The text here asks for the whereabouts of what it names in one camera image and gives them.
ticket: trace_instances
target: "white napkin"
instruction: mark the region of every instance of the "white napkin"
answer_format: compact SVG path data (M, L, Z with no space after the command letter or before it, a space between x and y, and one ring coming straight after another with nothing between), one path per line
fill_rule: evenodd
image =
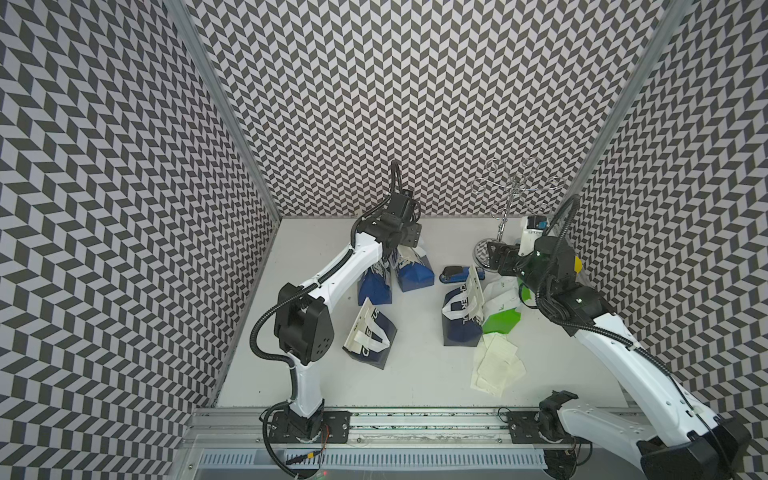
M525 375L525 366L517 356L518 347L501 333L487 333L475 348L470 386L501 398L504 389Z

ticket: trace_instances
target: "metal jewelry stand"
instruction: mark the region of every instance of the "metal jewelry stand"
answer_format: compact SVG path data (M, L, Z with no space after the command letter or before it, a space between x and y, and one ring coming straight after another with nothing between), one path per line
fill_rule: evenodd
M507 221L512 203L515 202L515 200L519 199L524 192L535 192L535 191L543 191L543 190L559 190L563 187L563 182L561 180L550 180L549 187L544 188L525 188L524 185L527 184L528 178L531 176L532 167L534 164L538 165L541 162L541 160L538 159L532 159L529 161L526 161L519 165L517 171L514 175L512 175L509 178L509 182L503 184L499 182L495 182L487 177L481 177L478 178L475 181L475 184L480 184L475 190L474 193L476 194L482 194L488 190L488 185L492 185L493 187L501 188L504 192L508 192L508 196L506 201L504 202L504 210L502 210L502 215L500 217L497 217L499 220L501 220L501 223L498 225L498 232L496 233L496 238L484 238L477 242L474 249L474 257L475 257L475 263L477 263L479 266L483 267L484 269L495 272L491 268L491 265L489 263L488 258L488 242L501 242L502 237L504 236L504 228L507 226ZM495 177L495 175L498 172L498 166L499 162L495 163L495 168L492 172L492 176Z

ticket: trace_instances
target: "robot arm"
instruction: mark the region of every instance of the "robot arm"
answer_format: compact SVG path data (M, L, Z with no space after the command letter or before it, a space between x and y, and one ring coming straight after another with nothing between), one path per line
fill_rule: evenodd
M576 281L576 255L564 236L578 198L570 207L565 232L547 236L548 227L525 255L518 246L490 243L491 266L501 275L522 279L535 293L540 311L608 367L650 425L603 412L563 391L553 392L539 405L540 433L553 442L567 435L595 442L642 469L651 480L731 478L746 452L749 432L734 419L722 419L684 389L661 361L642 348L614 308L595 289ZM561 219L562 211L553 223Z
M331 312L368 267L389 258L398 245L416 246L421 233L419 217L419 202L411 190L402 188L399 167L393 164L389 195L354 223L346 248L299 286L286 283L278 293L277 305L254 325L250 334L253 353L285 362L290 369L292 395L286 416L297 438L309 441L319 435L323 396L319 375L312 370L333 343ZM261 326L273 313L274 334L284 355L266 353L257 344Z

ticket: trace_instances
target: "floor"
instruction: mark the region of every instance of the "floor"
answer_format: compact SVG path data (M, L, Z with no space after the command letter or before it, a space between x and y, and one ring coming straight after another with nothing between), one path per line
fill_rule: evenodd
M218 407L269 406L290 394L288 370L281 362L255 357L248 337L259 316L276 301L287 282L311 277L349 242L347 219L286 219L280 225L263 276L243 328L237 350L217 401ZM505 241L519 235L519 219L508 224ZM495 235L492 218L422 219L422 238L436 274L450 264L469 265L472 248ZM351 359L342 344L359 306L356 286L332 313L335 339L318 362L326 406L537 406L553 389L577 393L594 406L625 407L624 395L608 370L563 329L537 310L523 307L521 322L508 340L518 347L527 374L508 387L499 399L469 387L473 348L442 345L440 310L445 294L456 288L436 280L435 285L403 293L393 281L393 304L380 306L397 326L397 337L384 370ZM266 322L259 345L279 352Z

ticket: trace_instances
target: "black and white pattern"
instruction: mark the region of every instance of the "black and white pattern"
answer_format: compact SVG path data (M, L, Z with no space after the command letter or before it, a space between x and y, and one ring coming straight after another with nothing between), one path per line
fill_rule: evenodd
M187 3L285 215L369 206L393 160L425 214L498 211L498 188L472 186L499 161L509 174L538 159L531 187L567 185L663 13L661 0Z
M0 478L162 474L273 225L159 0L0 18Z
M751 426L768 478L766 3L703 0L584 192L597 286L687 388Z

